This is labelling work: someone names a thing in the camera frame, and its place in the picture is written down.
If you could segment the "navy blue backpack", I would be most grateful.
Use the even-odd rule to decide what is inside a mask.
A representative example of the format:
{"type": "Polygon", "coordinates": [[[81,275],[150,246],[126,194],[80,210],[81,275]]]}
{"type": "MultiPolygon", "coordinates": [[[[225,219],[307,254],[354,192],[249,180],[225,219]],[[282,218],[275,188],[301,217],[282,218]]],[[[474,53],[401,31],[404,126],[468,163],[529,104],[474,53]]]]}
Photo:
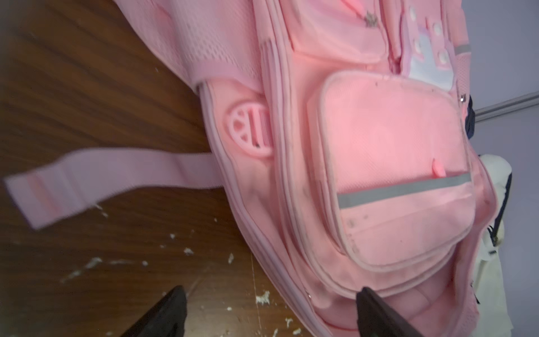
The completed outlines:
{"type": "Polygon", "coordinates": [[[475,133],[476,113],[473,108],[473,99],[470,96],[467,99],[467,113],[465,116],[465,132],[468,139],[471,139],[475,133]]]}

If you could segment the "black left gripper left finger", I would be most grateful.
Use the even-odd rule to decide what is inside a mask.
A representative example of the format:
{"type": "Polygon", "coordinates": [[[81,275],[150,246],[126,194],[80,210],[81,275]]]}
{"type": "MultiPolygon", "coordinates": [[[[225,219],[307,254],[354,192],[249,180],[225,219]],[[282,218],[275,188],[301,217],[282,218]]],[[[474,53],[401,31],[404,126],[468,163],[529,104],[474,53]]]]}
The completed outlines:
{"type": "Polygon", "coordinates": [[[122,337],[184,337],[187,304],[185,290],[182,286],[175,286],[122,337]]]}

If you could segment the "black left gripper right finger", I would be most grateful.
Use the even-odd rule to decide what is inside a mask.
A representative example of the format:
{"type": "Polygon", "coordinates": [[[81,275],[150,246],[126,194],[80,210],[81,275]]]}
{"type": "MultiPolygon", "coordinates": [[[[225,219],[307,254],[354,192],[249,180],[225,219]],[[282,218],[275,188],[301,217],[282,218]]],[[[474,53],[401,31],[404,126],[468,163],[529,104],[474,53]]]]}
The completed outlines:
{"type": "Polygon", "coordinates": [[[368,287],[357,293],[356,305],[360,337],[422,337],[419,331],[368,287]]]}

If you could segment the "pink backpack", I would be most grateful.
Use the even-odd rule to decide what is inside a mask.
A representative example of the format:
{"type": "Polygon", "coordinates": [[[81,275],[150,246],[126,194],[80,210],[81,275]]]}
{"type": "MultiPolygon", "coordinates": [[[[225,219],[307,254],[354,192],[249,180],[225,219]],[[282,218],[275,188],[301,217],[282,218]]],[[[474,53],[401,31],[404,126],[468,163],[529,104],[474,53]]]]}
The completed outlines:
{"type": "Polygon", "coordinates": [[[90,149],[7,178],[36,229],[135,188],[224,188],[316,336],[357,336],[372,290],[421,336],[468,336],[494,184],[465,132],[459,1],[119,1],[199,94],[208,154],[90,149]]]}

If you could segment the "cream canvas backpack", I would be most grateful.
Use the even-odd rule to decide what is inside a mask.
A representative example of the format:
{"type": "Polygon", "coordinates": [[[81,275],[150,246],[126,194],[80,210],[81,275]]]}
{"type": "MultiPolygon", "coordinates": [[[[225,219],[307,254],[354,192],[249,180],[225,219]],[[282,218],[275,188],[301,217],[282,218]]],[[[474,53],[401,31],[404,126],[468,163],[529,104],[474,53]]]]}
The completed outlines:
{"type": "Polygon", "coordinates": [[[513,325],[508,314],[500,247],[505,238],[503,215],[510,196],[512,167],[494,154],[483,154],[481,161],[494,184],[498,206],[494,221],[482,235],[475,261],[473,288],[479,302],[479,321],[472,335],[511,336],[513,325]]]}

